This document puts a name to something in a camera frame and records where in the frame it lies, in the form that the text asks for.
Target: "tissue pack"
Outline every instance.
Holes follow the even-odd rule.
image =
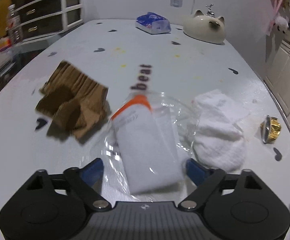
[[[139,16],[136,19],[135,26],[150,34],[161,34],[171,31],[169,20],[152,12]]]

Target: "crumpled white towel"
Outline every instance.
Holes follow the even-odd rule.
[[[198,95],[192,103],[201,112],[193,145],[199,161],[226,172],[238,169],[246,147],[243,131],[235,123],[248,110],[219,90]]]

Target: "brown crumpled fabric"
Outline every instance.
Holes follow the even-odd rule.
[[[67,61],[58,65],[40,91],[44,97],[36,110],[53,118],[53,122],[77,139],[106,117],[108,88]]]

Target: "cat-shaped sink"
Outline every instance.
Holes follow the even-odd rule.
[[[215,18],[211,4],[206,15],[200,10],[184,21],[184,33],[194,39],[221,44],[225,39],[224,17]]]

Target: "plastic bottle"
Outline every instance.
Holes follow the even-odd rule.
[[[7,27],[8,36],[12,44],[17,44],[23,41],[23,31],[21,28],[21,18],[18,12],[14,10],[15,4],[8,7]]]

